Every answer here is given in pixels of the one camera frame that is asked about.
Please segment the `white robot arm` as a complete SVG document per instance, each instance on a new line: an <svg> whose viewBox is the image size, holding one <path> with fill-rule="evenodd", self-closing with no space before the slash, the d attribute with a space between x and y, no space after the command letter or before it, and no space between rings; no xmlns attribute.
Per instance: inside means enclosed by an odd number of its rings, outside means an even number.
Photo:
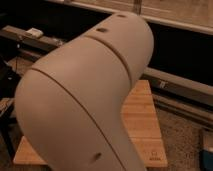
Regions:
<svg viewBox="0 0 213 171"><path fill-rule="evenodd" d="M153 46L142 17L117 12L24 74L15 93L17 120L53 171L146 171L121 108Z"/></svg>

